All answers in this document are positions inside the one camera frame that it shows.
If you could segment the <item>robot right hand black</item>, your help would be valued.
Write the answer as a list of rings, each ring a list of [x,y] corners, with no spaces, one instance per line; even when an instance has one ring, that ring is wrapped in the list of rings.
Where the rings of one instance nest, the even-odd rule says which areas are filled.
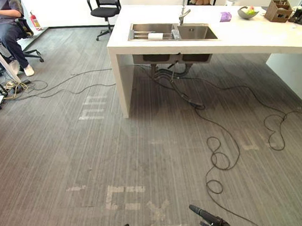
[[[214,216],[211,213],[201,209],[195,205],[189,205],[189,209],[194,213],[203,218],[207,223],[200,222],[201,226],[231,226],[228,222],[223,220],[221,217]]]

